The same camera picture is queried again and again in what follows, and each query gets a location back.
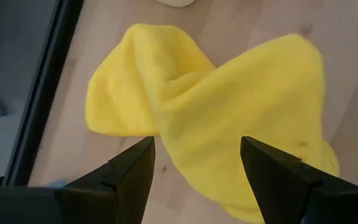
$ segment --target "yellow object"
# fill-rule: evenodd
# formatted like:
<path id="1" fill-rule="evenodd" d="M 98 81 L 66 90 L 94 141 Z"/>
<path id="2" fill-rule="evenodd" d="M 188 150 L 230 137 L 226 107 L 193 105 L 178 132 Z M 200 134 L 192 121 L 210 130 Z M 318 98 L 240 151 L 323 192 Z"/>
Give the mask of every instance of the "yellow object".
<path id="1" fill-rule="evenodd" d="M 215 68 L 182 30 L 138 24 L 94 73 L 86 123 L 109 135 L 159 134 L 194 189 L 241 220 L 261 222 L 240 158 L 241 137 L 338 175 L 321 135 L 323 98 L 321 56 L 299 35 Z"/>

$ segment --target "black frame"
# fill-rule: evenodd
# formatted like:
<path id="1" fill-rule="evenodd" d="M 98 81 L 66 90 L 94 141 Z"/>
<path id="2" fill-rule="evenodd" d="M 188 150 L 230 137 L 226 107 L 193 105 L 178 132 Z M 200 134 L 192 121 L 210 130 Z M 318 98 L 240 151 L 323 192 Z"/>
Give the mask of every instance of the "black frame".
<path id="1" fill-rule="evenodd" d="M 2 185 L 27 185 L 84 0 L 57 0 Z"/>

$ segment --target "cloth fold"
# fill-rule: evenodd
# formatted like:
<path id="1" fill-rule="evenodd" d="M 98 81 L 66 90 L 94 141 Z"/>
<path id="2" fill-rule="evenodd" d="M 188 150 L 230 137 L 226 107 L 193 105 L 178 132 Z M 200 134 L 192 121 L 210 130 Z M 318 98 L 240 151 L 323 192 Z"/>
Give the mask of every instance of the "cloth fold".
<path id="1" fill-rule="evenodd" d="M 95 71 L 86 123 L 114 136 L 159 134 L 195 190 L 241 220 L 261 222 L 240 158 L 241 137 L 338 175 L 321 133 L 323 99 L 320 53 L 299 35 L 216 68 L 179 28 L 137 24 Z"/>

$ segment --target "microfiber cloth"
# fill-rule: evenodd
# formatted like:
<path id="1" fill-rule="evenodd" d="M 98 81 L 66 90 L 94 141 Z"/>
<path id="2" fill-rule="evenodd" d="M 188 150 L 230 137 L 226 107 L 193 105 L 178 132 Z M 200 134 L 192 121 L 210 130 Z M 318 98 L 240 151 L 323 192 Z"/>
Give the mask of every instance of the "microfiber cloth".
<path id="1" fill-rule="evenodd" d="M 181 29 L 137 24 L 95 71 L 86 123 L 114 136 L 159 134 L 195 190 L 234 217 L 262 222 L 241 162 L 241 137 L 338 175 L 321 133 L 323 99 L 320 53 L 299 35 L 216 68 Z"/>

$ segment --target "wooden floor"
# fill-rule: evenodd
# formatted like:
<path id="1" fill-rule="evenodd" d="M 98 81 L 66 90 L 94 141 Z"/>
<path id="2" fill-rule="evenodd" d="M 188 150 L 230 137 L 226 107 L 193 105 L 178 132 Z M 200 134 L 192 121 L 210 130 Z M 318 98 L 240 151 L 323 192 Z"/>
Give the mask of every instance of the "wooden floor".
<path id="1" fill-rule="evenodd" d="M 358 169 L 342 124 L 358 86 L 358 1 L 197 0 L 175 9 L 153 0 L 87 0 L 59 83 L 30 185 L 75 179 L 105 163 L 139 138 L 102 136 L 86 130 L 86 87 L 96 67 L 134 23 L 171 24 L 189 33 L 216 64 L 267 40 L 301 33 L 320 49 L 326 70 L 324 136 L 334 136 L 346 172 Z M 354 119 L 358 113 L 346 114 Z M 358 177 L 347 175 L 350 180 Z M 144 223 L 241 223 L 185 182 L 158 140 L 155 178 Z"/>

